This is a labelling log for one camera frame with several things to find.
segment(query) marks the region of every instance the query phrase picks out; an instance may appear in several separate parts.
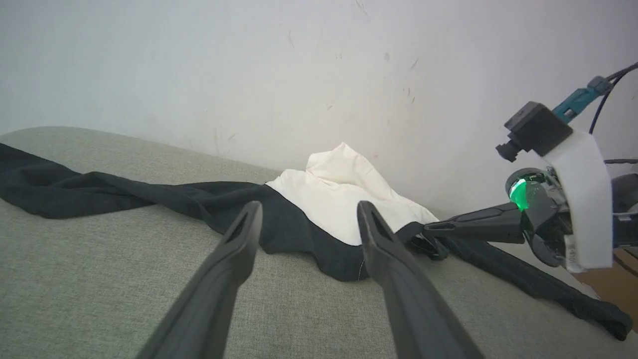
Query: black garment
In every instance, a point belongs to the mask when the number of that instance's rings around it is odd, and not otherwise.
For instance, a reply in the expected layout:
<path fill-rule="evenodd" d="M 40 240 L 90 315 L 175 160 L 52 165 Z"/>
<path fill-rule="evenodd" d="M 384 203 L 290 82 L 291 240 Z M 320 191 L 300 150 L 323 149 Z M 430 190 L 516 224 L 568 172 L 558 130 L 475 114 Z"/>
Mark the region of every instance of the black garment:
<path fill-rule="evenodd" d="M 322 272 L 335 279 L 368 278 L 360 247 L 335 239 L 265 185 L 243 182 L 150 185 L 100 172 L 79 174 L 0 144 L 0 198 L 45 218 L 83 217 L 162 204 L 202 219 L 220 233 L 226 231 L 247 202 L 260 201 L 263 206 L 260 245 L 266 253 L 305 252 L 314 257 Z M 408 224 L 397 236 L 406 243 L 421 227 L 418 223 Z M 412 244 L 418 247 L 418 241 L 414 238 Z M 600 323 L 619 340 L 625 340 L 631 330 L 632 320 L 615 305 L 594 300 L 487 242 L 442 242 L 462 260 L 513 283 L 534 298 L 552 300 L 581 319 Z"/>

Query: gray couch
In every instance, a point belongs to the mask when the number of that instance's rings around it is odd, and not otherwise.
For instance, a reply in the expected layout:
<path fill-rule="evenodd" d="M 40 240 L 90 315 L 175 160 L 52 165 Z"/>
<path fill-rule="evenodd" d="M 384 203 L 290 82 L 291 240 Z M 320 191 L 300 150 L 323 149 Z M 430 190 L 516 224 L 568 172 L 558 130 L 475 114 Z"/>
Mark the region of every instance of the gray couch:
<path fill-rule="evenodd" d="M 250 181 L 273 171 L 94 130 L 41 127 L 0 142 L 78 172 L 150 183 Z M 220 234 L 161 206 L 47 220 L 0 201 L 0 357 L 133 358 Z M 527 247 L 500 246 L 586 291 Z M 629 358 L 624 342 L 561 307 L 454 257 L 417 261 L 486 357 Z M 380 288 L 339 282 L 302 254 L 259 251 L 240 288 L 228 358 L 390 358 L 392 334 Z"/>

